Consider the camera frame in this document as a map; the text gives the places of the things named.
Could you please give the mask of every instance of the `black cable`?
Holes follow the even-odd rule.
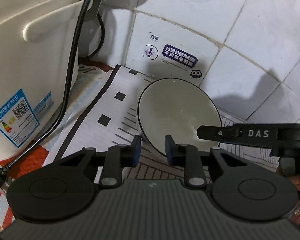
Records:
[[[62,100],[62,104],[61,104],[61,110],[60,110],[60,113],[59,113],[57,119],[49,127],[49,129],[43,135],[41,135],[34,143],[32,143],[30,146],[28,146],[24,150],[24,152],[22,154],[20,154],[18,157],[16,157],[13,161],[11,161],[8,164],[6,164],[2,168],[2,173],[6,174],[9,171],[9,169],[20,158],[22,158],[23,156],[25,156],[26,154],[28,154],[32,149],[34,149],[34,147],[36,147],[43,140],[45,140],[56,129],[56,127],[62,121],[62,119],[63,119],[63,117],[64,117],[64,115],[66,113],[67,106],[68,106],[69,93],[70,93],[71,81],[72,81],[72,74],[73,74],[73,69],[74,69],[74,64],[75,64],[75,58],[76,58],[76,55],[77,55],[77,48],[78,48],[78,42],[79,42],[79,37],[80,37],[80,33],[81,33],[81,28],[82,28],[84,17],[85,17],[85,15],[87,13],[90,1],[91,0],[84,0],[82,8],[81,8],[81,11],[80,11],[80,14],[79,14],[79,17],[78,17],[77,25],[76,25],[75,30],[74,30],[74,37],[73,37],[73,40],[72,40],[72,45],[71,45],[71,50],[70,50],[70,56],[69,56],[69,62],[68,62],[68,70],[67,70],[67,75],[66,75],[65,91],[64,91],[64,94],[63,94],[63,100]]]
[[[97,14],[97,18],[98,18],[100,28],[101,28],[101,38],[100,38],[99,45],[96,48],[96,50],[94,52],[92,52],[90,55],[85,56],[85,57],[80,57],[80,61],[88,60],[88,59],[91,59],[92,57],[94,57],[101,50],[103,43],[105,41],[105,35],[106,35],[105,25],[103,24],[103,20],[102,20],[102,17],[99,12]]]

